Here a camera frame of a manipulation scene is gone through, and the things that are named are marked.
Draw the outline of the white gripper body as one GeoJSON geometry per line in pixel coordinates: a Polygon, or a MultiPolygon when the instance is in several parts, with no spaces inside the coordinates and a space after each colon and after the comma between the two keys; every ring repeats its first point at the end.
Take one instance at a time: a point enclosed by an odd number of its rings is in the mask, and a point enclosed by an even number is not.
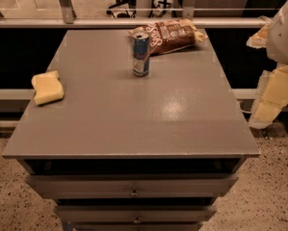
{"type": "Polygon", "coordinates": [[[288,0],[271,21],[266,48],[270,59],[288,64],[288,0]]]}

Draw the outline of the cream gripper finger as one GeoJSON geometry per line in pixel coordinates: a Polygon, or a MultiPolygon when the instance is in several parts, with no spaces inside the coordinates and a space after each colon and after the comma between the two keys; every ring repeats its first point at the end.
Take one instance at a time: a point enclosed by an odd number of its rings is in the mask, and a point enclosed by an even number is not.
{"type": "Polygon", "coordinates": [[[265,48],[270,25],[266,24],[257,33],[249,37],[247,46],[255,49],[265,48]]]}
{"type": "Polygon", "coordinates": [[[288,64],[278,64],[272,72],[259,78],[257,93],[251,107],[249,126],[265,129],[288,105],[288,64]]]}

